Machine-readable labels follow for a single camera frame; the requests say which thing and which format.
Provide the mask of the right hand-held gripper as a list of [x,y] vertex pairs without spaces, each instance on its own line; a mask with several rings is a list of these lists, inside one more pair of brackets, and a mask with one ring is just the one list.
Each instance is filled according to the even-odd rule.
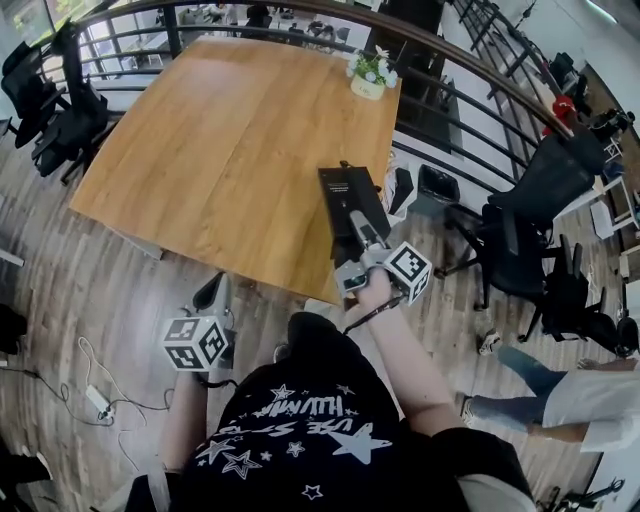
[[428,285],[432,263],[408,242],[392,249],[359,210],[349,213],[349,222],[348,248],[362,252],[335,269],[334,278],[340,296],[346,299],[354,295],[369,284],[369,275],[374,268],[382,268],[402,299],[412,305]]

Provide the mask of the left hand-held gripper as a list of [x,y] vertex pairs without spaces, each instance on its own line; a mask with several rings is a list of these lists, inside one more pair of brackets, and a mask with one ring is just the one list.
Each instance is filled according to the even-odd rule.
[[218,307],[204,311],[181,307],[179,316],[163,324],[162,349],[176,371],[233,369],[236,333],[231,330],[234,317],[229,276],[217,273],[194,294],[192,305],[209,308],[216,296]]

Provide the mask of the person's right hand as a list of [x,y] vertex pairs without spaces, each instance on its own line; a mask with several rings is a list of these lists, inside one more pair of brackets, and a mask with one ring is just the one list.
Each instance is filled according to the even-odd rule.
[[366,319],[371,326],[395,325],[401,319],[400,311],[394,308],[383,310],[383,306],[394,297],[387,271],[374,267],[368,273],[368,282],[356,293],[357,305],[350,313],[354,320]]

